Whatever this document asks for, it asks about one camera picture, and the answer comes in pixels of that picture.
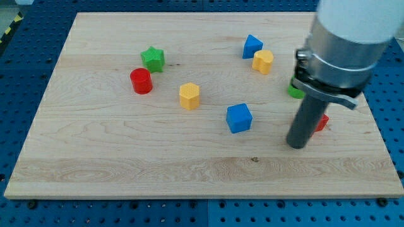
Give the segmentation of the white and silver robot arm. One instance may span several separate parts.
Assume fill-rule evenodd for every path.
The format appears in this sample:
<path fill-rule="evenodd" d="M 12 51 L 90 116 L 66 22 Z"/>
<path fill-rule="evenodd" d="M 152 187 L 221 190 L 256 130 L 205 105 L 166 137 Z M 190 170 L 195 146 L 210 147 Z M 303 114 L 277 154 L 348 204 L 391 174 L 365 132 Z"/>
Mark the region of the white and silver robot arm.
<path fill-rule="evenodd" d="M 294 86 L 302 109 L 329 103 L 354 109 L 384 50 L 403 24 L 403 0 L 321 0 L 303 48 Z"/>

